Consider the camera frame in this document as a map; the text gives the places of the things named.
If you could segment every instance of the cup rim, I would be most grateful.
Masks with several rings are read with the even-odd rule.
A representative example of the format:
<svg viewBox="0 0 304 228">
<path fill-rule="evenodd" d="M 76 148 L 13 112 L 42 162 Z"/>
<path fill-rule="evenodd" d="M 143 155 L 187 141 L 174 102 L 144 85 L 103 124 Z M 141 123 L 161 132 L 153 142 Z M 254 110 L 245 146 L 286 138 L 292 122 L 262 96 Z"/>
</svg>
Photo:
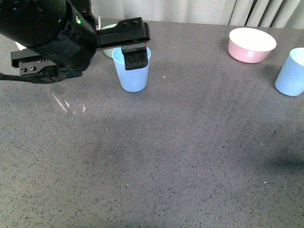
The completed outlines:
<svg viewBox="0 0 304 228">
<path fill-rule="evenodd" d="M 297 47 L 297 48 L 294 48 L 292 49 L 290 52 L 289 52 L 289 55 L 290 57 L 293 59 L 294 62 L 296 62 L 297 64 L 301 65 L 304 67 L 304 60 L 301 59 L 301 61 L 299 60 L 299 57 L 298 56 L 295 56 L 295 52 L 297 51 L 301 51 L 301 54 L 302 54 L 302 59 L 304 58 L 304 47 Z"/>
<path fill-rule="evenodd" d="M 115 61 L 115 62 L 117 62 L 117 63 L 120 63 L 120 64 L 123 64 L 124 65 L 124 62 L 120 62 L 120 61 L 118 61 L 116 58 L 114 58 L 114 52 L 116 51 L 116 49 L 122 49 L 121 47 L 118 47 L 118 48 L 114 48 L 114 50 L 112 51 L 112 59 Z M 151 50 L 147 47 L 147 50 L 149 50 L 149 52 L 148 52 L 148 60 L 150 59 L 150 57 L 151 57 Z"/>
</svg>

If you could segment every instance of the light blue cup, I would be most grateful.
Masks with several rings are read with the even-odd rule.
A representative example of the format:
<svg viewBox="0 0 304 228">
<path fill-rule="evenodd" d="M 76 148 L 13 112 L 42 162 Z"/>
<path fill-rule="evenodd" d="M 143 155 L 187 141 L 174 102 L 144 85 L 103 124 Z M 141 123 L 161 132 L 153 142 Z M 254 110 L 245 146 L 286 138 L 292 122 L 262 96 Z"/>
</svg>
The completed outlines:
<svg viewBox="0 0 304 228">
<path fill-rule="evenodd" d="M 139 92 L 147 85 L 148 72 L 150 66 L 151 51 L 147 48 L 148 65 L 141 69 L 125 70 L 124 55 L 121 48 L 115 48 L 112 52 L 115 68 L 122 88 L 128 92 Z"/>
<path fill-rule="evenodd" d="M 298 96 L 304 92 L 304 47 L 290 51 L 275 86 L 287 96 Z"/>
</svg>

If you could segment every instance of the pink bowl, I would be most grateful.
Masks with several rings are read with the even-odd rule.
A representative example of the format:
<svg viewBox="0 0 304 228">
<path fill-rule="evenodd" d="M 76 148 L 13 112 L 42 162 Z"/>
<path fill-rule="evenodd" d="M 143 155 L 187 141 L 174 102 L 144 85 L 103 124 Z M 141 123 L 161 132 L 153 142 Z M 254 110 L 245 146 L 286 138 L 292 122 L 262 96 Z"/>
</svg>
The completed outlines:
<svg viewBox="0 0 304 228">
<path fill-rule="evenodd" d="M 258 63 L 275 49 L 276 40 L 254 28 L 236 28 L 229 34 L 228 52 L 243 63 Z"/>
</svg>

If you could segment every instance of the gray countertop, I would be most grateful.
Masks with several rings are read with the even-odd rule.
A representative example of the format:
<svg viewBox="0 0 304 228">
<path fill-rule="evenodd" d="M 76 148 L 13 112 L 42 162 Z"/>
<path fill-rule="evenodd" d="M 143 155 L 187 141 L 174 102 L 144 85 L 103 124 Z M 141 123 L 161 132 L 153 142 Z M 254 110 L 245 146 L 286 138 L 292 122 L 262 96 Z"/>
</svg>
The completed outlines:
<svg viewBox="0 0 304 228">
<path fill-rule="evenodd" d="M 250 65 L 235 27 L 149 25 L 138 93 L 102 51 L 79 78 L 0 82 L 0 227 L 304 227 L 304 95 L 274 86 L 304 31 L 262 28 L 277 47 Z"/>
</svg>

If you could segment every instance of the bowl rim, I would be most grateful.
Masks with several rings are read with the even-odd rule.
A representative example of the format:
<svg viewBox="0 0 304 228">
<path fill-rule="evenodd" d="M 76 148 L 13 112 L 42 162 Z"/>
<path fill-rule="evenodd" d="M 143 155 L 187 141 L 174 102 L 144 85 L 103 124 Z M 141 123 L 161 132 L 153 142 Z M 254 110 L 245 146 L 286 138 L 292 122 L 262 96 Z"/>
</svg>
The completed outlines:
<svg viewBox="0 0 304 228">
<path fill-rule="evenodd" d="M 260 34 L 261 36 L 263 36 L 264 38 L 267 38 L 270 45 L 267 46 L 268 48 L 263 48 L 263 47 L 257 47 L 257 44 L 255 44 L 255 47 L 250 47 L 250 45 L 246 42 L 244 43 L 240 43 L 239 39 L 236 39 L 234 34 L 236 32 L 239 32 L 240 30 L 243 30 L 243 31 L 250 31 L 250 33 L 255 33 L 255 34 Z M 255 52 L 267 52 L 267 51 L 271 51 L 273 49 L 276 48 L 276 45 L 277 45 L 277 42 L 276 42 L 276 39 L 271 36 L 270 34 L 264 32 L 264 31 L 261 31 L 259 29 L 256 29 L 256 28 L 245 28 L 245 27 L 241 27 L 241 28 L 235 28 L 233 29 L 232 31 L 230 31 L 229 33 L 229 39 L 237 46 L 243 48 L 243 49 L 246 49 L 246 50 L 249 50 L 249 51 L 255 51 Z"/>
</svg>

